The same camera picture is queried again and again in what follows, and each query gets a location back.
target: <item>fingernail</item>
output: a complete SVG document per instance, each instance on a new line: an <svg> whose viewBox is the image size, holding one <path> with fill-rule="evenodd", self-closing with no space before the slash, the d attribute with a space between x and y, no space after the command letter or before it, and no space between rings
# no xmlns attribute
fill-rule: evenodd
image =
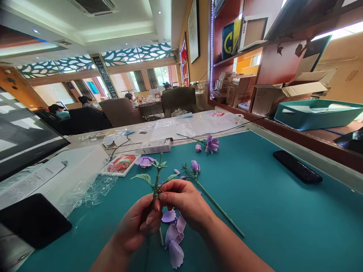
<svg viewBox="0 0 363 272"><path fill-rule="evenodd" d="M152 217L149 217L147 220L146 220L146 225L149 225L151 222L152 222L153 218Z"/></svg>

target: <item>teal table mat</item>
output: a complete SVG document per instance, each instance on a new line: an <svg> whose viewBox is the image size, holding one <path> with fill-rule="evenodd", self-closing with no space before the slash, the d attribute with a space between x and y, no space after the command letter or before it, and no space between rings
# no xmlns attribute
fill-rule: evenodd
<svg viewBox="0 0 363 272"><path fill-rule="evenodd" d="M173 146L163 156L168 168L161 171L161 180L196 160L200 183L246 235L243 241L276 271L363 271L361 195L314 167L323 182L302 183L272 156L280 148L253 132L221 137L220 146L212 155L196 153L195 143ZM88 271L122 216L150 193L143 180L130 180L145 172L154 180L154 167L135 165L125 178L118 178L101 204L76 208L69 217L73 229L34 252L19 271ZM164 236L167 227L162 223ZM200 235L189 226L184 234L180 271L218 271ZM144 271L145 257L144 243L129 270ZM160 247L157 235L151 238L147 271L173 271L169 252Z"/></svg>

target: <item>black remote control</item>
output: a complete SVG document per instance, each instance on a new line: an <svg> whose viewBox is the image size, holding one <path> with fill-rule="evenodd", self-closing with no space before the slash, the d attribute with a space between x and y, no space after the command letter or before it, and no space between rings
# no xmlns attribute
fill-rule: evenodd
<svg viewBox="0 0 363 272"><path fill-rule="evenodd" d="M306 167L300 161L295 159L286 151L280 150L273 153L275 159L277 159L283 166L289 169L295 176L302 180L306 184L315 184L323 181L323 178L315 173L313 170Z"/></svg>

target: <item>person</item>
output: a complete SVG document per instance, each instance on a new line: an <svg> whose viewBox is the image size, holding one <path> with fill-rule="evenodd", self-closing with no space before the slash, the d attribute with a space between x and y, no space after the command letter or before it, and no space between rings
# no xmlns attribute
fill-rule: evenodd
<svg viewBox="0 0 363 272"><path fill-rule="evenodd" d="M139 199L122 218L117 232L97 257L90 272L126 271L131 255L141 246L146 235L160 227L162 206L176 207L188 225L199 232L212 251L222 271L272 272L242 240L211 210L190 181L174 179L163 184L163 193L154 209L142 221L142 214L152 202L152 194Z"/></svg>
<svg viewBox="0 0 363 272"><path fill-rule="evenodd" d="M61 118L62 120L65 119L69 119L71 116L69 115L69 112L67 111L63 111L64 107L57 105L57 104L52 104L48 107L49 111L51 113L54 113L56 116L58 116L59 118Z"/></svg>
<svg viewBox="0 0 363 272"><path fill-rule="evenodd" d="M164 85L165 91L170 90L172 88L171 84L168 81L165 83L163 82L163 85Z"/></svg>
<svg viewBox="0 0 363 272"><path fill-rule="evenodd" d="M133 108L137 108L139 106L139 103L137 102L137 98L132 99L132 94L127 93L127 94L125 94L125 97L127 97L128 99L130 99Z"/></svg>
<svg viewBox="0 0 363 272"><path fill-rule="evenodd" d="M94 110L103 113L103 110L98 108L97 106L91 104L90 102L92 102L92 99L90 99L88 96L80 96L78 97L78 100L82 103L82 107L91 107Z"/></svg>

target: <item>forearm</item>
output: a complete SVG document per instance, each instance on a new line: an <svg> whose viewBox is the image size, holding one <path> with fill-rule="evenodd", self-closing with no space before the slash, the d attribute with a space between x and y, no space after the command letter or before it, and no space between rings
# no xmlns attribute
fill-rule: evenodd
<svg viewBox="0 0 363 272"><path fill-rule="evenodd" d="M206 222L201 235L225 271L273 271L217 216Z"/></svg>
<svg viewBox="0 0 363 272"><path fill-rule="evenodd" d="M125 272L129 261L130 255L124 253L113 236L98 255L89 272Z"/></svg>

